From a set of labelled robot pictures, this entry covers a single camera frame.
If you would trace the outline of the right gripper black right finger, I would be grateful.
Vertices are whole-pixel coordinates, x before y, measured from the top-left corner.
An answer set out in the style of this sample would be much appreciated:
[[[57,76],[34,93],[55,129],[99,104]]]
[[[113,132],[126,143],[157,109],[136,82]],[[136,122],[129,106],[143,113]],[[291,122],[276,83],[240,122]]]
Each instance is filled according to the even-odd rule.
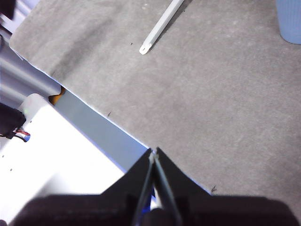
[[[182,226],[296,226],[287,204],[260,196],[212,195],[156,149],[156,186],[163,207]]]

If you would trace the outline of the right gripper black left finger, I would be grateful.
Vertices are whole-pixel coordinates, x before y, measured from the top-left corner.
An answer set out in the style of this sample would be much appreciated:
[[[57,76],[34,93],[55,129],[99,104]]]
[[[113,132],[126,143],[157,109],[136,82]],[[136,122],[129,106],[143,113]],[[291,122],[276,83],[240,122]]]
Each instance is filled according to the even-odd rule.
[[[131,226],[135,216],[150,210],[151,190],[148,149],[113,185],[101,194],[48,195],[30,200],[13,226]]]

